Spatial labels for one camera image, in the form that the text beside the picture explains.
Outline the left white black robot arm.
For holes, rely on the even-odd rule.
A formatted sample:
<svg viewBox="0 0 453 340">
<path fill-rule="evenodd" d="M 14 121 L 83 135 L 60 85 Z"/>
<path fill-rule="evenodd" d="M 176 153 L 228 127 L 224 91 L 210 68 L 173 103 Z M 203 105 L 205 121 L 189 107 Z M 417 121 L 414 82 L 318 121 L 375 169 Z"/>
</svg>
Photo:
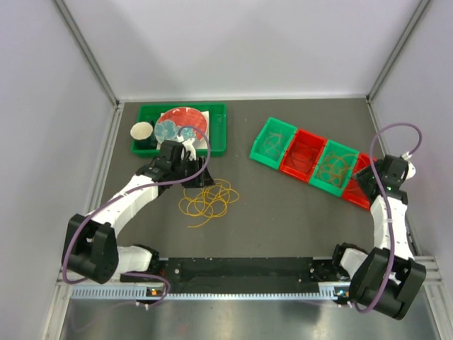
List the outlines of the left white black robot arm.
<svg viewBox="0 0 453 340">
<path fill-rule="evenodd" d="M 62 276 L 67 273 L 104 284 L 112 277 L 137 273 L 146 281 L 160 274 L 159 253 L 140 244 L 118 246 L 117 238 L 137 213 L 171 186 L 203 188 L 214 184 L 207 169 L 210 156 L 199 156 L 187 142 L 165 141 L 159 153 L 140 167 L 127 185 L 87 215 L 68 222 L 62 254 Z"/>
</svg>

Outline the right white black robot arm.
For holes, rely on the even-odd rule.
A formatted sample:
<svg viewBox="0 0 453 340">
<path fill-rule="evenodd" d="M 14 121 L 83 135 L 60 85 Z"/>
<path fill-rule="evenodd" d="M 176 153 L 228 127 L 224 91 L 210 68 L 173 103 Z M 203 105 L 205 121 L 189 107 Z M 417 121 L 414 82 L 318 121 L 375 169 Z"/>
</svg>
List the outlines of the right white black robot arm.
<svg viewBox="0 0 453 340">
<path fill-rule="evenodd" d="M 415 175 L 407 156 L 386 155 L 355 172 L 352 179 L 370 203 L 374 247 L 364 251 L 337 245 L 330 263 L 338 280 L 350 279 L 350 301 L 393 319 L 403 319 L 415 300 L 426 268 L 417 263 L 408 244 L 408 196 L 401 185 Z"/>
</svg>

